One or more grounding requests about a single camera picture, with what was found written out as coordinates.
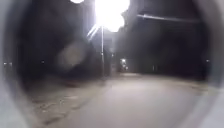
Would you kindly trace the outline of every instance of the bright light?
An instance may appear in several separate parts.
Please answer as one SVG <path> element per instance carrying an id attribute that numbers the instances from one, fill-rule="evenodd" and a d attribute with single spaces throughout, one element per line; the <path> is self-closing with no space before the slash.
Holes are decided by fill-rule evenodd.
<path id="1" fill-rule="evenodd" d="M 121 59 L 121 62 L 122 63 L 126 63 L 126 59 Z"/>
<path id="2" fill-rule="evenodd" d="M 71 2 L 75 3 L 75 4 L 80 4 L 82 3 L 84 0 L 70 0 Z"/>
<path id="3" fill-rule="evenodd" d="M 129 5 L 130 0 L 95 0 L 96 24 L 117 32 L 125 24 L 121 14 Z"/>

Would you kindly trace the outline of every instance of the sidewalk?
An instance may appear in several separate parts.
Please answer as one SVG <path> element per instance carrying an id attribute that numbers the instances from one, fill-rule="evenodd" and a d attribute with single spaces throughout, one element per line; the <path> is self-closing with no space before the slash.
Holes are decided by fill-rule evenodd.
<path id="1" fill-rule="evenodd" d="M 104 87 L 101 80 L 69 82 L 70 85 L 66 86 L 67 82 L 46 79 L 34 84 L 35 88 L 28 91 L 28 98 L 37 118 L 45 125 L 59 121 L 70 112 L 81 108 L 100 94 Z"/>

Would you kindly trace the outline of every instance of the street light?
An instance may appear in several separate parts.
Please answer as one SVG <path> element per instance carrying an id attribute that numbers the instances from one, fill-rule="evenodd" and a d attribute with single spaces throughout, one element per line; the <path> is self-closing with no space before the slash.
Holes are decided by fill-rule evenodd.
<path id="1" fill-rule="evenodd" d="M 111 32 L 118 32 L 125 24 L 121 14 L 129 5 L 129 0 L 95 0 L 96 24 Z"/>
<path id="2" fill-rule="evenodd" d="M 70 0 L 70 1 L 75 4 L 80 4 L 80 3 L 84 2 L 84 0 Z"/>

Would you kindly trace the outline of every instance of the light pole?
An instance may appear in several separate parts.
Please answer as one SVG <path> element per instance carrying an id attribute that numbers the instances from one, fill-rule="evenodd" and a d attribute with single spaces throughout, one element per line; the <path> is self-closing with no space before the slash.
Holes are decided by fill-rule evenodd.
<path id="1" fill-rule="evenodd" d="M 104 76 L 104 31 L 103 27 L 101 27 L 101 56 L 102 56 L 102 76 Z"/>

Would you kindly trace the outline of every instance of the distant light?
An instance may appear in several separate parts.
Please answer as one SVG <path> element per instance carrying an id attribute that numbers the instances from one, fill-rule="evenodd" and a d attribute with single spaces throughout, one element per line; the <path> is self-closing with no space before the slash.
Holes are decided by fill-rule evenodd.
<path id="1" fill-rule="evenodd" d="M 71 2 L 75 3 L 75 4 L 80 4 L 82 3 L 84 0 L 70 0 Z"/>
<path id="2" fill-rule="evenodd" d="M 122 63 L 126 63 L 126 59 L 121 59 L 121 62 Z"/>

